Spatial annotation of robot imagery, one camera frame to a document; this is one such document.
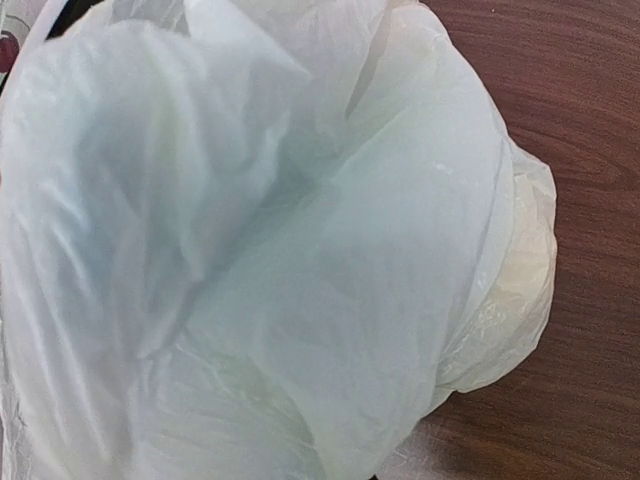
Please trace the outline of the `pale green plastic bag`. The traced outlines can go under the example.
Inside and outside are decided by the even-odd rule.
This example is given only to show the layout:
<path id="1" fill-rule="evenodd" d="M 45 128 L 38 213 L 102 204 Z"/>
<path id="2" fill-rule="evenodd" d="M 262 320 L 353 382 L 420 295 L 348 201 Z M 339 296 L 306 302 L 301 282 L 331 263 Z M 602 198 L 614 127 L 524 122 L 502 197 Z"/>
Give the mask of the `pale green plastic bag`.
<path id="1" fill-rule="evenodd" d="M 548 322 L 550 168 L 416 1 L 5 1 L 1 475 L 369 479 Z"/>

